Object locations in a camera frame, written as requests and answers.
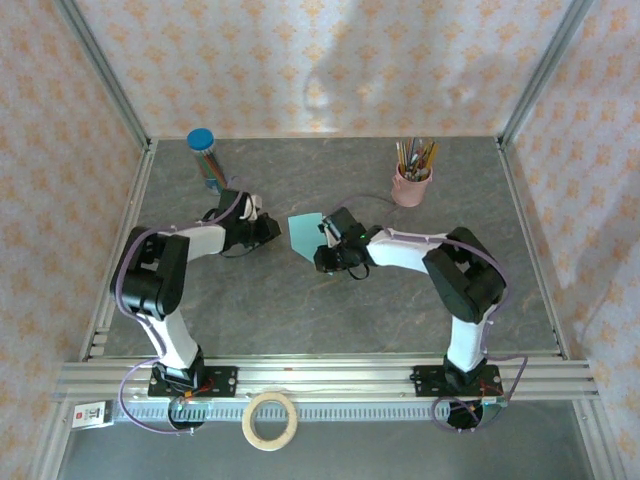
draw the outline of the tape roll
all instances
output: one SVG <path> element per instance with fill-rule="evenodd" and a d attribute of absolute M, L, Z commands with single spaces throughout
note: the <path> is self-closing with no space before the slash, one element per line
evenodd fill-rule
<path fill-rule="evenodd" d="M 282 435 L 274 440 L 265 440 L 263 438 L 260 438 L 256 433 L 255 428 L 256 411 L 258 410 L 258 408 L 260 408 L 260 406 L 264 405 L 267 402 L 278 403 L 282 405 L 287 411 L 287 427 L 284 429 L 284 432 L 282 432 Z M 274 452 L 276 450 L 280 450 L 291 441 L 297 429 L 298 414 L 296 412 L 296 408 L 293 406 L 293 403 L 291 403 L 291 400 L 289 400 L 281 393 L 261 393 L 253 400 L 251 400 L 246 410 L 244 411 L 244 414 L 242 415 L 242 432 L 244 433 L 245 438 L 251 445 L 265 452 Z"/>

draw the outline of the sticker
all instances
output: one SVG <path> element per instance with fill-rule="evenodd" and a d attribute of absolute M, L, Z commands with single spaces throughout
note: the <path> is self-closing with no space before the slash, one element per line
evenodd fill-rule
<path fill-rule="evenodd" d="M 113 402 L 93 402 L 76 405 L 73 409 L 71 428 L 81 430 L 85 428 L 106 427 L 113 425 Z"/>

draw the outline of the cylindrical container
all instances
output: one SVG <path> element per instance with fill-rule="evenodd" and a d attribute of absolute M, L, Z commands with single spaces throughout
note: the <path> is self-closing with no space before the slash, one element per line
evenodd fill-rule
<path fill-rule="evenodd" d="M 204 184 L 210 190 L 221 193 L 227 188 L 227 180 L 216 157 L 215 139 L 211 130 L 197 128 L 187 135 L 187 143 L 198 163 Z"/>
<path fill-rule="evenodd" d="M 400 173 L 400 164 L 396 166 L 396 174 L 392 177 L 393 187 L 391 188 L 391 198 L 401 207 L 415 207 L 420 205 L 424 198 L 427 185 L 433 180 L 433 168 L 429 172 L 426 180 L 412 182 L 407 180 Z"/>

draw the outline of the aluminum frame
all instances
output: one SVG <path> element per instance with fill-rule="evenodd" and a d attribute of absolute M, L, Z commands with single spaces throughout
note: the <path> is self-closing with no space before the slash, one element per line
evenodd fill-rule
<path fill-rule="evenodd" d="M 549 46 L 542 55 L 540 63 L 534 70 L 502 134 L 499 135 L 499 143 L 505 149 L 508 149 L 515 140 L 518 131 L 533 109 L 540 93 L 555 73 L 560 59 L 569 47 L 573 35 L 582 24 L 582 20 L 592 4 L 593 0 L 573 0 L 569 5 L 567 13 L 551 38 Z"/>
<path fill-rule="evenodd" d="M 93 65 L 96 74 L 102 80 L 107 89 L 107 93 L 113 100 L 116 109 L 122 116 L 122 120 L 127 125 L 131 136 L 138 142 L 140 147 L 148 145 L 149 136 L 145 132 L 142 122 L 138 118 L 133 105 L 129 101 L 118 77 L 114 73 L 106 55 L 100 48 L 89 24 L 75 0 L 54 0 L 58 10 L 69 25 L 69 29 L 75 34 L 80 46 Z"/>
<path fill-rule="evenodd" d="M 91 314 L 91 321 L 87 334 L 82 343 L 79 361 L 85 361 L 91 356 L 100 356 L 104 352 L 104 344 L 106 343 L 106 333 L 109 331 L 111 319 L 115 305 L 111 301 L 109 295 L 109 282 L 111 276 L 115 272 L 120 254 L 124 249 L 129 232 L 135 227 L 142 207 L 144 192 L 149 181 L 153 158 L 158 148 L 158 141 L 152 140 L 147 148 L 145 148 L 140 156 L 138 168 L 131 181 L 129 187 L 129 196 L 127 198 L 126 208 L 120 216 L 118 224 L 118 233 L 116 241 L 109 255 L 107 267 L 105 268 L 102 281 L 100 283 L 100 293 L 96 301 L 96 306 Z"/>
<path fill-rule="evenodd" d="M 533 242 L 533 235 L 531 234 L 531 225 L 529 224 L 527 216 L 524 214 L 524 205 L 522 203 L 522 200 L 520 199 L 518 188 L 516 187 L 515 181 L 513 179 L 508 153 L 505 150 L 504 146 L 500 144 L 500 140 L 498 138 L 496 138 L 495 141 L 496 148 L 498 149 L 498 155 L 500 156 L 500 162 L 502 163 L 502 169 L 505 172 L 507 183 L 509 184 L 509 190 L 511 191 L 511 198 L 513 199 L 513 204 L 516 207 L 518 219 L 520 220 L 520 226 L 522 227 L 524 239 L 527 244 L 527 250 L 529 250 L 531 264 L 533 265 L 533 271 L 536 275 L 536 279 L 538 280 L 538 286 L 540 288 L 540 293 L 542 294 L 542 301 L 544 302 L 545 308 L 547 310 L 547 316 L 549 317 L 551 327 L 553 328 L 553 334 L 555 335 L 556 343 L 560 348 L 560 353 L 562 354 L 562 356 L 564 356 L 565 358 L 571 358 L 569 340 L 567 339 L 567 336 L 562 329 L 558 312 L 556 311 L 555 304 L 553 303 L 553 299 L 551 297 L 551 294 L 549 293 L 549 285 L 546 280 L 546 276 L 544 275 L 542 267 L 540 266 L 540 262 L 538 260 L 538 253 L 536 252 Z"/>
<path fill-rule="evenodd" d="M 88 362 L 66 363 L 54 391 L 54 403 L 40 441 L 40 455 L 32 466 L 32 477 L 55 478 L 62 465 L 71 432 L 69 421 L 76 403 L 113 399 L 124 374 L 144 358 L 96 358 Z M 225 399 L 228 411 L 235 412 L 229 421 L 239 421 L 238 412 L 255 395 L 264 391 L 285 392 L 300 409 L 322 403 L 353 408 L 384 407 L 395 414 L 387 420 L 402 420 L 403 408 L 429 399 L 415 397 L 409 380 L 414 365 L 440 365 L 440 357 L 408 354 L 371 355 L 278 355 L 219 357 L 206 360 L 207 365 L 237 365 L 238 389 L 235 398 Z M 519 360 L 496 362 L 505 388 L 520 366 Z M 137 411 L 145 408 L 160 411 L 162 401 L 146 396 L 150 367 L 138 370 L 125 388 L 127 403 Z M 531 357 L 513 401 L 573 401 L 580 431 L 596 480 L 624 478 L 613 436 L 587 361 L 563 360 L 560 357 Z M 201 405 L 214 400 L 202 399 Z M 219 421 L 220 413 L 206 420 Z M 153 413 L 145 415 L 154 420 Z"/>

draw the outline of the blue container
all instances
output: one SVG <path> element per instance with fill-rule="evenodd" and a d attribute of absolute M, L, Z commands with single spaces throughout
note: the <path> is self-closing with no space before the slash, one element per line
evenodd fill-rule
<path fill-rule="evenodd" d="M 227 180 L 216 157 L 215 138 L 211 130 L 206 128 L 192 130 L 187 135 L 187 143 L 198 163 L 205 186 L 216 193 L 221 193 L 227 188 Z"/>

